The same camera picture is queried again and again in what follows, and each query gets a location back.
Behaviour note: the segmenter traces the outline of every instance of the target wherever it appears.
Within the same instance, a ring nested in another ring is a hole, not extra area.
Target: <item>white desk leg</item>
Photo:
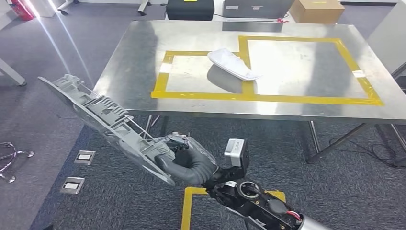
[[[0,71],[11,77],[18,85],[24,86],[27,83],[25,82],[25,79],[18,74],[15,70],[13,70],[7,63],[5,63],[1,58],[0,58]]]
[[[66,12],[64,9],[65,9],[68,5],[70,5],[70,4],[72,4],[72,3],[78,4],[79,1],[78,1],[78,0],[65,0],[65,2],[64,2],[62,5],[60,5],[60,6],[58,7],[58,11],[61,12],[62,15],[68,15],[68,12]]]
[[[150,5],[151,5],[151,3],[149,2],[149,0],[142,0],[140,7],[138,7],[138,13],[139,13],[141,16],[146,15],[146,13],[144,12],[145,7],[146,7],[146,6],[150,6]]]

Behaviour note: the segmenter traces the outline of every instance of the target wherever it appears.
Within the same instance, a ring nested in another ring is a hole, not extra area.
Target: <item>black case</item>
[[[214,14],[214,1],[168,0],[166,14],[170,20],[211,21]]]

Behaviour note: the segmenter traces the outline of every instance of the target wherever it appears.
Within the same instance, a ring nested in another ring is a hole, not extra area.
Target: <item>gray robotic hand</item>
[[[189,184],[204,184],[218,168],[215,158],[192,137],[175,135],[167,136],[171,140],[167,142],[167,145],[170,148],[175,147],[181,140],[185,147],[174,151],[175,159],[173,161],[166,155],[157,155],[155,157],[157,166],[164,172]]]

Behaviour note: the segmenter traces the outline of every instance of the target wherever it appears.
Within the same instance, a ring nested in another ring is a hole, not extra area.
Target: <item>yellow tape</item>
[[[235,100],[235,101],[263,101],[263,102],[291,102],[306,104],[347,104],[347,105],[375,105],[382,106],[378,93],[369,83],[365,74],[354,61],[351,53],[338,38],[311,38],[311,37],[274,37],[274,36],[239,36],[239,52],[233,52],[240,56],[248,68],[251,68],[249,59],[248,40],[260,41],[295,41],[295,42],[329,42],[334,43],[338,52],[343,57],[349,69],[353,72],[357,81],[365,91],[367,98],[347,97],[313,97],[313,96],[289,96],[289,95],[262,95],[255,94],[253,81],[242,82],[242,93],[209,93],[209,92],[167,92],[169,70],[173,59],[178,56],[206,56],[210,51],[166,51],[162,71],[158,74],[152,98],[178,98],[178,99],[207,99],[207,100]]]
[[[269,193],[274,197],[280,199],[286,203],[285,193],[278,190],[265,190],[265,193]],[[190,230],[190,221],[192,216],[192,200],[193,194],[207,194],[205,188],[196,187],[186,187],[185,196],[183,199],[183,209],[182,209],[182,221],[180,230]]]
[[[152,98],[177,98],[177,99],[207,99],[207,100],[232,100],[256,102],[293,102],[306,104],[355,104],[355,105],[382,105],[372,98],[349,97],[313,97],[289,95],[262,95],[243,93],[211,93],[211,92],[152,92]]]

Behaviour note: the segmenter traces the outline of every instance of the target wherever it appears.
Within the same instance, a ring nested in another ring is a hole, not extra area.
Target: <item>fire extinguisher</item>
[[[7,0],[7,3],[23,21],[29,21],[34,18],[28,10],[28,7],[25,6],[20,0]]]

